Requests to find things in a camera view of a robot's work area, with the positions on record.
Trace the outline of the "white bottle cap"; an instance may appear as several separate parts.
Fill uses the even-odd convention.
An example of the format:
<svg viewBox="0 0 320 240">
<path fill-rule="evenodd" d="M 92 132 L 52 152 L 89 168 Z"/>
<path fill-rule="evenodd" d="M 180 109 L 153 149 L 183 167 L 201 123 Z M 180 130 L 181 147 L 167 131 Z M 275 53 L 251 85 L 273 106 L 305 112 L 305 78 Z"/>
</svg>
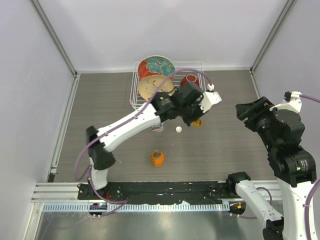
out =
<svg viewBox="0 0 320 240">
<path fill-rule="evenodd" d="M 176 130 L 177 133 L 180 133 L 182 131 L 182 127 L 181 126 L 177 126 L 175 130 Z"/>
</svg>

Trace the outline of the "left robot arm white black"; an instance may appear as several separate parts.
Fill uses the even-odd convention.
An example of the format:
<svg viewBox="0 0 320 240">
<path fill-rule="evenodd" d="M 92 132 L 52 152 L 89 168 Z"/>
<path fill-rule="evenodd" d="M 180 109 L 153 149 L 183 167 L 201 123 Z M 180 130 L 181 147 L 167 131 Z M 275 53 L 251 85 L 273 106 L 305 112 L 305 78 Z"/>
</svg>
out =
<svg viewBox="0 0 320 240">
<path fill-rule="evenodd" d="M 112 153 L 115 148 L 139 132 L 168 120 L 182 118 L 190 126 L 221 101 L 214 89 L 212 83 L 202 90 L 195 83 L 187 82 L 173 94 L 158 91 L 140 108 L 113 124 L 88 127 L 85 151 L 90 160 L 89 194 L 97 200 L 106 195 L 107 174 L 116 162 Z"/>
</svg>

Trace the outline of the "orange bottle cap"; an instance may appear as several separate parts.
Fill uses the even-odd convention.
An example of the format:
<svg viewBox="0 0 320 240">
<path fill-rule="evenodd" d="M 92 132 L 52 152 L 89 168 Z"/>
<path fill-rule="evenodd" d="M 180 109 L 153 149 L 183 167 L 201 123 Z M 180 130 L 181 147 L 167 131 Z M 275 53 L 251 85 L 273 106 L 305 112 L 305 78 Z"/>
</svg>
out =
<svg viewBox="0 0 320 240">
<path fill-rule="evenodd" d="M 192 125 L 193 125 L 194 127 L 196 127 L 196 128 L 201 127 L 202 124 L 203 124 L 203 121 L 202 121 L 200 118 L 197 119 L 196 121 L 193 121 L 193 122 L 192 122 Z"/>
</svg>

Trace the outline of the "orange juice bottle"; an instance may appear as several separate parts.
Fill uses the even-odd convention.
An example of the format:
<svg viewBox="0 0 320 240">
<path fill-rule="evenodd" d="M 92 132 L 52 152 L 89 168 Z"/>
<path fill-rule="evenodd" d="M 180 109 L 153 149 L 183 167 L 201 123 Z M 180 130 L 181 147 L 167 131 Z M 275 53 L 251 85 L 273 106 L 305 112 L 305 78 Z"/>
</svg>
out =
<svg viewBox="0 0 320 240">
<path fill-rule="evenodd" d="M 152 152 L 150 159 L 154 167 L 160 168 L 164 164 L 165 156 L 162 151 L 155 150 L 154 152 Z"/>
</svg>

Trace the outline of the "red teal floral plate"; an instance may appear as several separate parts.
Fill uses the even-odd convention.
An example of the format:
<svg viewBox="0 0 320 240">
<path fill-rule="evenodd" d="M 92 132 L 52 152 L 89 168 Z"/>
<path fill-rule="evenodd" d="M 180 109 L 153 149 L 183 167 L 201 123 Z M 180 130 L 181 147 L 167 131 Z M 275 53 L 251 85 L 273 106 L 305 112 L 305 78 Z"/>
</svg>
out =
<svg viewBox="0 0 320 240">
<path fill-rule="evenodd" d="M 144 58 L 137 67 L 137 73 L 142 80 L 149 76 L 163 75 L 174 79 L 176 68 L 171 60 L 160 55 L 152 55 Z"/>
</svg>

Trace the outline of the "clear plastic water bottle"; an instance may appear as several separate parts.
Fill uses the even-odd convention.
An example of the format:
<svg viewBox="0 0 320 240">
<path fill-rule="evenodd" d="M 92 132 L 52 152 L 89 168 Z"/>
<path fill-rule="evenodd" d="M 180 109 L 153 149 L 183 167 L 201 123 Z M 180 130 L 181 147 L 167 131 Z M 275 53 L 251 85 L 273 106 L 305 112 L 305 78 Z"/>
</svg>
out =
<svg viewBox="0 0 320 240">
<path fill-rule="evenodd" d="M 164 123 L 160 123 L 160 124 L 157 124 L 157 125 L 153 125 L 151 127 L 151 130 L 154 131 L 154 132 L 162 132 L 164 129 Z"/>
</svg>

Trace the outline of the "beige bird plate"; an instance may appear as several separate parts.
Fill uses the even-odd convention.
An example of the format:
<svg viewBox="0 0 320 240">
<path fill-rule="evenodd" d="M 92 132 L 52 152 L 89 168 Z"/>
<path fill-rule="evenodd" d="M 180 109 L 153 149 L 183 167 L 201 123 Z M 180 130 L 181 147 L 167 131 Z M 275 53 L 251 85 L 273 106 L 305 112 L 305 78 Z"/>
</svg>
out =
<svg viewBox="0 0 320 240">
<path fill-rule="evenodd" d="M 140 80 L 137 89 L 138 93 L 144 100 L 148 100 L 155 92 L 157 87 L 166 79 L 164 75 L 152 75 L 147 76 Z M 170 96 L 173 94 L 175 87 L 172 81 L 167 80 L 158 92 L 168 93 Z"/>
</svg>

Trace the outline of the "red bowl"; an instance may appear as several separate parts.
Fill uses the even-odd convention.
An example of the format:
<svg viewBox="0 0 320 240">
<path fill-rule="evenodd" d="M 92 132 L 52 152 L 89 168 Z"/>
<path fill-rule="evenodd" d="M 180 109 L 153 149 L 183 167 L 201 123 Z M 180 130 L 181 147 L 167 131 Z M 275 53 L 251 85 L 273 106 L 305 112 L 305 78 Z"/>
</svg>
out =
<svg viewBox="0 0 320 240">
<path fill-rule="evenodd" d="M 187 88 L 190 86 L 200 86 L 200 81 L 198 77 L 194 74 L 187 74 L 184 76 L 180 82 L 180 88 Z"/>
</svg>

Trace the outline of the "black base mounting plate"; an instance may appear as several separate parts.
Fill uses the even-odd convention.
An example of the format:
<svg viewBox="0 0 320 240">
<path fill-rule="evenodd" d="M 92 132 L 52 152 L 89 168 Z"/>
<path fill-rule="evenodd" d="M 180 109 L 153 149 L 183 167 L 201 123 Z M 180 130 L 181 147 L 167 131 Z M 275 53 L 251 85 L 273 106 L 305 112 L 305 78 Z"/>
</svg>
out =
<svg viewBox="0 0 320 240">
<path fill-rule="evenodd" d="M 109 182 L 100 190 L 93 190 L 89 183 L 79 183 L 77 188 L 78 200 L 106 199 L 128 205 L 179 205 L 183 201 L 209 205 L 237 197 L 227 183 L 218 181 Z"/>
</svg>

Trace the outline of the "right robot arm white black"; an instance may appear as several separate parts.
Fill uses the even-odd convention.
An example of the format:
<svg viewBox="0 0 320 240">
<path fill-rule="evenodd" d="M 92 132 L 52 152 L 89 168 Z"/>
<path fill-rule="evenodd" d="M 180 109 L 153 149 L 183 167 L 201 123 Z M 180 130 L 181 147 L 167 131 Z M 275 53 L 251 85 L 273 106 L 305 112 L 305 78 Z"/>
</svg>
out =
<svg viewBox="0 0 320 240">
<path fill-rule="evenodd" d="M 252 210 L 266 240 L 315 240 L 317 232 L 313 196 L 320 182 L 316 162 L 301 146 L 305 125 L 300 111 L 303 95 L 287 92 L 283 103 L 273 104 L 266 97 L 237 104 L 236 116 L 246 128 L 261 138 L 269 166 L 277 179 L 283 211 L 278 212 L 265 199 L 245 172 L 227 177 L 226 193 L 240 197 Z"/>
</svg>

